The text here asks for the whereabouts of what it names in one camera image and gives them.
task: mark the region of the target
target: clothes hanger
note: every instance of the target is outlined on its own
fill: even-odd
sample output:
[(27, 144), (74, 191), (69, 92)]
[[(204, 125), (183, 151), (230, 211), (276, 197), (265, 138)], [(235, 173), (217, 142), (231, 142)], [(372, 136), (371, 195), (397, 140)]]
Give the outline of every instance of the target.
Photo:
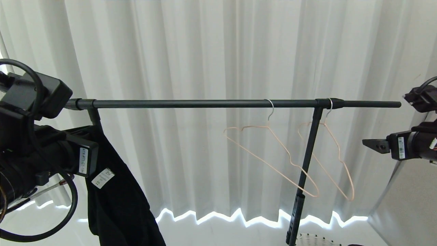
[[(349, 173), (349, 169), (346, 166), (346, 163), (344, 163), (344, 161), (341, 159), (341, 154), (340, 154), (340, 145), (337, 142), (337, 139), (334, 137), (334, 134), (331, 132), (331, 129), (329, 129), (328, 125), (326, 124), (326, 120), (328, 119), (328, 115), (329, 113), (331, 113), (332, 111), (332, 107), (333, 107), (333, 103), (331, 98), (329, 98), (329, 101), (331, 102), (331, 108), (329, 109), (328, 113), (326, 114), (325, 117), (325, 122), (323, 123), (319, 123), (320, 125), (323, 125), (327, 130), (329, 135), (331, 136), (331, 138), (334, 140), (335, 144), (337, 145), (337, 149), (338, 149), (338, 160), (343, 164), (344, 168), (346, 169), (346, 173), (347, 173), (347, 177), (349, 178), (349, 182), (350, 182), (350, 186), (352, 187), (352, 197), (349, 199), (348, 196), (346, 196), (346, 194), (343, 192), (343, 190), (337, 185), (337, 183), (334, 181), (334, 179), (331, 177), (331, 175), (328, 173), (328, 171), (325, 169), (325, 167), (322, 165), (322, 163), (320, 163), (319, 159), (316, 157), (316, 155), (314, 153), (312, 153), (312, 156), (314, 157), (314, 159), (316, 160), (316, 162), (322, 167), (322, 169), (325, 171), (325, 173), (328, 175), (329, 179), (331, 179), (332, 183), (334, 183), (334, 185), (337, 187), (337, 189), (341, 192), (341, 194), (348, 200), (348, 201), (353, 201), (355, 199), (355, 188), (354, 188), (354, 183), (352, 182), (352, 178), (350, 176)], [(303, 125), (307, 125), (309, 126), (311, 124), (312, 121), (306, 122), (306, 123), (302, 123), (299, 125), (298, 127), (298, 134), (299, 137), (304, 140), (304, 138), (302, 137), (299, 129), (301, 126)]]
[[(279, 140), (279, 138), (276, 136), (276, 134), (273, 132), (273, 130), (270, 128), (270, 116), (272, 116), (273, 112), (274, 112), (274, 105), (272, 103), (271, 100), (266, 99), (267, 101), (269, 101), (272, 104), (272, 113), (270, 113), (269, 117), (267, 118), (267, 125), (266, 126), (245, 126), (241, 129), (239, 129), (238, 127), (228, 127), (226, 129), (224, 129), (223, 134), (225, 135), (225, 137), (227, 139), (229, 139), (231, 142), (235, 143), (236, 145), (238, 145), (239, 147), (241, 147), (243, 150), (247, 151), (249, 154), (253, 155), (254, 157), (256, 157), (257, 159), (259, 159), (260, 161), (264, 162), (265, 164), (267, 164), (270, 168), (272, 168), (275, 172), (279, 173), (282, 177), (284, 177), (286, 180), (288, 180), (290, 183), (292, 183), (293, 185), (295, 185), (298, 189), (302, 190), (303, 192), (307, 193), (308, 195), (312, 196), (312, 197), (318, 197), (320, 195), (319, 192), (319, 188), (316, 185), (316, 183), (314, 182), (314, 180), (312, 180), (311, 176), (308, 175), (308, 173), (299, 165), (294, 164), (291, 161), (291, 155), (290, 152), (287, 150), (287, 148), (284, 146), (284, 144), (281, 142), (281, 140)], [(314, 184), (314, 187), (317, 190), (317, 194), (311, 194), (310, 192), (306, 191), (305, 189), (301, 188), (298, 184), (296, 184), (295, 182), (293, 182), (291, 179), (289, 179), (287, 176), (285, 176), (283, 173), (281, 173), (280, 171), (278, 171), (276, 168), (274, 168), (272, 165), (270, 165), (268, 162), (266, 162), (265, 160), (263, 160), (262, 158), (260, 158), (259, 156), (255, 155), (254, 153), (250, 152), (247, 148), (243, 147), (242, 145), (240, 145), (239, 143), (237, 143), (236, 141), (234, 141), (233, 139), (229, 138), (227, 135), (227, 130), (229, 129), (236, 129), (238, 131), (243, 132), (244, 129), (246, 128), (266, 128), (268, 129), (272, 135), (276, 138), (276, 140), (279, 142), (279, 144), (285, 149), (285, 151), (287, 152), (288, 155), (288, 159), (290, 160), (290, 164), (292, 164), (295, 167), (298, 167), (302, 172), (304, 172), (304, 174), (309, 178), (309, 180)]]

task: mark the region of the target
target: metal hook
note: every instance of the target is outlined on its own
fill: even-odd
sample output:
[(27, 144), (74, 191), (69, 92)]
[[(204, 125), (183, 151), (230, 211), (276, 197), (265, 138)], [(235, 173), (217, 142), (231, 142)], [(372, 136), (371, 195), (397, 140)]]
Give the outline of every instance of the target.
[(334, 107), (334, 104), (332, 103), (331, 98), (328, 98), (328, 99), (329, 99), (329, 101), (331, 102), (331, 108), (329, 109), (329, 111), (328, 111), (328, 113), (326, 114), (326, 117), (325, 117), (325, 118), (328, 118), (329, 113), (332, 111), (332, 108)]
[(269, 99), (264, 99), (264, 100), (267, 100), (272, 104), (272, 112), (270, 113), (269, 117), (267, 118), (267, 121), (270, 121), (270, 116), (272, 116), (272, 114), (274, 112), (274, 105), (273, 105), (272, 101), (270, 101)]

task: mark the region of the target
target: light under curtain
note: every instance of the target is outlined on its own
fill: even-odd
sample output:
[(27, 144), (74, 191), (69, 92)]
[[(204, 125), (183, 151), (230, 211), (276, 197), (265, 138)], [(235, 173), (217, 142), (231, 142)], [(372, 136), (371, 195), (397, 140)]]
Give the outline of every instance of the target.
[[(1, 0), (0, 51), (63, 80), (74, 98), (400, 100), (437, 74), (434, 0)], [(308, 197), (303, 218), (329, 223), (368, 215), (395, 167), (361, 144), (407, 130), (425, 116), (401, 109), (336, 109), (328, 124), (355, 184), (346, 199), (314, 161), (309, 174), (320, 197)], [(246, 220), (277, 221), (291, 213), (296, 187), (227, 141), (227, 127), (265, 125), (271, 109), (101, 109), (103, 129), (147, 195), (152, 212), (197, 219), (241, 208)], [(311, 109), (275, 109), (270, 126), (302, 163), (297, 127)], [(86, 112), (63, 110), (57, 129), (90, 124)], [(303, 128), (307, 136), (309, 129)], [(262, 129), (229, 133), (287, 177), (300, 171)], [(336, 146), (320, 127), (315, 152), (350, 194)], [(87, 216), (86, 187), (77, 213)], [(305, 187), (315, 189), (310, 182)], [(37, 201), (68, 206), (56, 190)]]

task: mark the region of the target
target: white label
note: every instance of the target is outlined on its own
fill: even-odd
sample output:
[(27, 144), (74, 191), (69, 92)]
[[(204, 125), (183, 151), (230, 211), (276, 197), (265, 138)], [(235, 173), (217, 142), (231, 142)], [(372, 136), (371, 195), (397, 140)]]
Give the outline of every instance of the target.
[(79, 172), (86, 174), (88, 170), (88, 149), (80, 148), (79, 155)]
[(106, 168), (103, 170), (97, 177), (91, 181), (97, 188), (101, 189), (112, 177), (114, 177), (115, 174), (109, 169)]
[(430, 144), (430, 149), (434, 149), (437, 145), (437, 138), (434, 138), (434, 140)]
[(404, 137), (398, 137), (399, 159), (405, 159)]

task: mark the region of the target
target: white woven basket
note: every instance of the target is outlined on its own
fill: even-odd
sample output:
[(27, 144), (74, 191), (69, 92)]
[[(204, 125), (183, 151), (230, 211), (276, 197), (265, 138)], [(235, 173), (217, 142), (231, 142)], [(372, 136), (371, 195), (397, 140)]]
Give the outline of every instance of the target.
[(300, 233), (296, 239), (296, 246), (341, 246), (341, 244), (334, 243), (334, 241), (322, 236)]

